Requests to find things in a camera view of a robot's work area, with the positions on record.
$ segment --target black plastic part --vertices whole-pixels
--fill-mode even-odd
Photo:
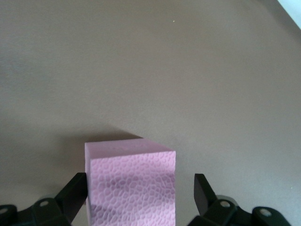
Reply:
[[[58,219],[65,222],[65,225],[66,222],[68,223],[67,225],[71,225],[66,216],[62,214],[55,199],[52,198],[42,199],[33,204],[32,213],[37,226],[49,225],[50,222],[58,222]]]
[[[1,205],[0,226],[71,226],[87,193],[87,176],[77,173],[54,199],[39,200],[20,212],[14,205]]]
[[[10,225],[14,222],[17,216],[17,207],[14,205],[2,205],[0,206],[0,226]]]
[[[194,201],[198,212],[203,216],[208,208],[217,200],[217,197],[204,174],[194,176]]]
[[[204,174],[195,174],[194,200],[200,216],[196,216],[188,226],[291,226],[272,208],[256,207],[251,214],[229,200],[217,199]],[[263,215],[261,209],[268,210],[271,215]]]
[[[233,215],[230,225],[231,226],[253,226],[252,214],[244,211],[239,206],[236,207],[237,211]]]
[[[268,210],[271,216],[263,215],[261,213],[262,209]],[[261,226],[291,226],[281,213],[269,207],[255,207],[252,211],[252,218],[255,224]]]
[[[203,218],[201,216],[196,216],[189,224],[188,226],[219,226],[215,222],[212,222],[206,218]]]
[[[222,202],[229,204],[227,207],[221,205]],[[237,211],[236,206],[230,201],[219,199],[216,200],[204,214],[204,218],[215,222],[217,225],[226,226],[234,213]]]
[[[55,197],[61,212],[72,222],[88,195],[86,173],[77,173]]]

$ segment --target screw hole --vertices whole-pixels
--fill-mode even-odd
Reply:
[[[2,208],[0,209],[0,214],[6,213],[8,211],[8,208]]]
[[[231,205],[227,201],[221,201],[221,206],[225,208],[229,208]]]
[[[40,203],[40,207],[47,206],[48,203],[49,203],[48,201],[43,201]]]
[[[268,211],[267,209],[260,209],[260,213],[264,215],[265,217],[270,217],[272,216],[272,213]]]

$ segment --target gray table surface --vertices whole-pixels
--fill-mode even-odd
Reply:
[[[301,225],[301,30],[277,1],[2,0],[0,127],[20,210],[84,171],[85,142],[139,136],[177,151],[177,225],[194,173]]]

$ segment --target textured foam surface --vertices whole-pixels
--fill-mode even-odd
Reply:
[[[174,226],[175,152],[146,139],[98,144],[99,152],[136,146],[138,154],[86,159],[90,225]],[[163,152],[141,153],[152,146]]]

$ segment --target pink cube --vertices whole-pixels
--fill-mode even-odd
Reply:
[[[90,226],[174,226],[175,151],[147,139],[85,144]]]

